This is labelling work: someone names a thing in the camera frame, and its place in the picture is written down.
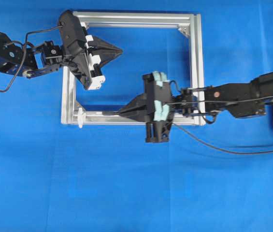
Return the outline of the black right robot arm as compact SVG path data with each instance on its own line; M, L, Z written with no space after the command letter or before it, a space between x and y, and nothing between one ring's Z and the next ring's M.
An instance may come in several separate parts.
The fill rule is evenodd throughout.
M124 118L146 125L147 143L169 141L176 113L185 117L212 116L227 110L235 118L265 114L265 105L273 104L273 72L261 75L249 83L229 83L220 86L182 88L172 94L172 81L163 72L143 75L144 92L115 112Z

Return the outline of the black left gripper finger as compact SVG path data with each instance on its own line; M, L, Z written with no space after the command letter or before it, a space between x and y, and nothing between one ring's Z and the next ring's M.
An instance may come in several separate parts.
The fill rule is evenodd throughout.
M104 49L104 50L112 50L112 51L116 51L116 52L122 52L122 49L96 37L93 36L92 37L93 40L92 41L88 41L88 46L89 47L93 47L94 49Z
M121 49L100 49L98 50L98 55L100 56L101 62L99 64L100 68L105 66L107 63L111 62L112 60L116 59L120 55L122 55L123 50Z

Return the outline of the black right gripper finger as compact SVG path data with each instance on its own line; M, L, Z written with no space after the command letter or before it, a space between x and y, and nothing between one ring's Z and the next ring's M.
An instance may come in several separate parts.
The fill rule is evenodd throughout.
M133 100L131 100L127 105L121 108L118 114L123 115L126 113L135 113L137 115L147 115L147 94L143 93L136 96Z
M119 114L121 117L128 118L137 122L148 122L148 115L145 111L130 111Z

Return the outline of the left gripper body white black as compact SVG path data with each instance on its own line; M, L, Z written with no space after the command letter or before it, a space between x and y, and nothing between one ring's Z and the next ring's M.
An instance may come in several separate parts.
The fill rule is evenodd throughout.
M58 25L63 43L64 65L70 69L84 89L100 89L105 77L102 74L95 75L94 65L89 64L86 34L78 17L74 16L72 11L66 10L60 15Z

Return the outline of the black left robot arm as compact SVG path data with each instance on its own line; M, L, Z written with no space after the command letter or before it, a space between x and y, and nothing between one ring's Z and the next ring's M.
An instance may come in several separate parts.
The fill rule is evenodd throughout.
M45 41L33 45L29 41L12 41L0 32L0 73L28 79L46 75L67 67L86 90L99 89L105 81L101 68L120 56L123 51L89 35L72 11L63 12L56 27L62 45Z

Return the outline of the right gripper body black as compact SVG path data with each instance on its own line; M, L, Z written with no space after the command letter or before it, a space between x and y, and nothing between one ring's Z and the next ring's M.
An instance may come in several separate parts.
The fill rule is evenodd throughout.
M143 76L147 94L148 122L166 121L171 130L174 113L169 105L172 102L170 81L163 72L154 71Z

